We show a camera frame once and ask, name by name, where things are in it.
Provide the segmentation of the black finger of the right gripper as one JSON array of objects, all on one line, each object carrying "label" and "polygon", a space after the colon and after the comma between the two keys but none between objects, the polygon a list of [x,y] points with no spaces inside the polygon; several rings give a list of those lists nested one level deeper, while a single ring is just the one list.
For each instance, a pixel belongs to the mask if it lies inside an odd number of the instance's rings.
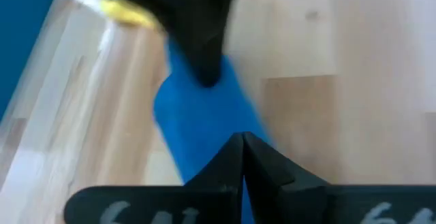
[{"label": "black finger of the right gripper", "polygon": [[221,77],[223,39],[232,0],[127,0],[150,11],[178,44],[197,81]]}]

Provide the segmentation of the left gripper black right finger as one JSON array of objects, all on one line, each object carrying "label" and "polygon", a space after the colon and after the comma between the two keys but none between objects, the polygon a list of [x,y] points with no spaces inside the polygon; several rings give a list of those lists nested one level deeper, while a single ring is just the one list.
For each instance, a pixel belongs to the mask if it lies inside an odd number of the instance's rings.
[{"label": "left gripper black right finger", "polygon": [[244,133],[247,188],[264,224],[436,224],[436,185],[334,185]]}]

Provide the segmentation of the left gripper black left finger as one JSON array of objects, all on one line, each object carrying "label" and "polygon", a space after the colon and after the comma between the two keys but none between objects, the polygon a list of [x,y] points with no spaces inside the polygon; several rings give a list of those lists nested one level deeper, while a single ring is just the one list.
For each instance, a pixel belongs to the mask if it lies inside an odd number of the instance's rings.
[{"label": "left gripper black left finger", "polygon": [[183,186],[96,186],[65,204],[66,224],[239,224],[242,133],[235,133]]}]

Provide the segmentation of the yellow microfiber towel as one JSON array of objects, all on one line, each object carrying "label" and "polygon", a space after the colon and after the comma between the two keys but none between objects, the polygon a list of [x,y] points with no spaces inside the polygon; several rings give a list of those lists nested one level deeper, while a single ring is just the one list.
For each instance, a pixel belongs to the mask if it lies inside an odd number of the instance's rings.
[{"label": "yellow microfiber towel", "polygon": [[98,0],[97,8],[103,15],[123,24],[162,30],[156,17],[144,8],[127,0]]}]

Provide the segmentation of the blue microfiber towel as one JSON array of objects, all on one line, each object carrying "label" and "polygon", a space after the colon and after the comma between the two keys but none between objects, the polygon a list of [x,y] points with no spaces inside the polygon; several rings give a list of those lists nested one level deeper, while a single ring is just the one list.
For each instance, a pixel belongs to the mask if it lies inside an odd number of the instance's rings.
[{"label": "blue microfiber towel", "polygon": [[[173,39],[168,40],[166,50],[170,75],[156,94],[154,115],[184,184],[196,176],[235,133],[252,133],[274,148],[227,57],[221,57],[219,81],[206,88],[194,77]],[[244,166],[243,148],[239,224],[255,224]]]}]

